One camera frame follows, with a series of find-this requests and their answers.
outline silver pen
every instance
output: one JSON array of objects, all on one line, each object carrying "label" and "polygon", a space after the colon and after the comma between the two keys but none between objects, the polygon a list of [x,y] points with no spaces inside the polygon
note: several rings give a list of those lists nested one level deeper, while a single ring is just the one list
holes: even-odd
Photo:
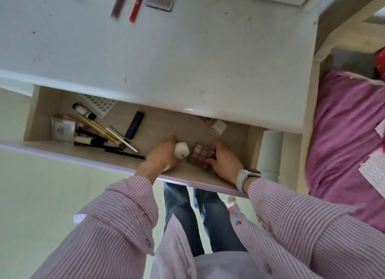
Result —
[{"label": "silver pen", "polygon": [[108,133],[110,133],[112,136],[114,136],[117,140],[119,140],[122,144],[127,146],[130,150],[132,150],[134,153],[137,153],[138,150],[134,148],[131,144],[129,144],[127,141],[124,140],[123,137],[121,137],[116,131],[114,131],[111,127],[105,128]]}]

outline leg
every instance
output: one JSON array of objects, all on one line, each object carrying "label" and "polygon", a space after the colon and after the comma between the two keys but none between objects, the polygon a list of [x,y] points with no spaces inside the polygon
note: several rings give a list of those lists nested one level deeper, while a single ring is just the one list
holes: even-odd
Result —
[{"label": "leg", "polygon": [[194,210],[191,207],[190,197],[186,186],[165,182],[163,185],[163,193],[164,205],[166,207],[166,223],[164,231],[166,231],[167,224],[174,214],[186,233],[192,255],[196,257],[205,254],[199,235],[198,222]]},{"label": "leg", "polygon": [[194,189],[194,206],[199,209],[213,252],[247,252],[231,225],[230,212],[217,193]]}]

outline purple blanket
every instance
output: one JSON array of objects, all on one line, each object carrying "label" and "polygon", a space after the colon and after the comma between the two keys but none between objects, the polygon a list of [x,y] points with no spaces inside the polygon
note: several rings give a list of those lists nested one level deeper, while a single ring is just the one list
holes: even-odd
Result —
[{"label": "purple blanket", "polygon": [[309,195],[339,204],[366,203],[352,216],[383,233],[385,199],[358,169],[381,147],[375,128],[384,118],[385,86],[340,71],[327,73],[320,80],[305,169]]}]

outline hand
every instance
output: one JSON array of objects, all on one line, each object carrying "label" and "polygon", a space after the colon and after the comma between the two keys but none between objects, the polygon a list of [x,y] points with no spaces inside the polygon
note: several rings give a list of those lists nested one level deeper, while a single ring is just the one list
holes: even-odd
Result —
[{"label": "hand", "polygon": [[206,163],[213,167],[219,177],[236,185],[238,173],[244,168],[243,164],[223,141],[216,141],[213,150],[216,160],[206,159]]},{"label": "hand", "polygon": [[176,142],[176,137],[171,136],[168,141],[155,145],[135,175],[146,177],[153,184],[162,172],[179,164],[181,160],[174,155]]}]

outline person's right hand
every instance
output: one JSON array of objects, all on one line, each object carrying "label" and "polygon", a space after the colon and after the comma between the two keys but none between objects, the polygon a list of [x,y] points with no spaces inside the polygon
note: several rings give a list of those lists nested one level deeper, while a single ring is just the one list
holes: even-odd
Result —
[{"label": "person's right hand", "polygon": [[206,163],[213,167],[219,177],[236,185],[239,171],[244,168],[243,164],[223,141],[216,141],[212,149],[215,150],[216,160],[206,159]]}]

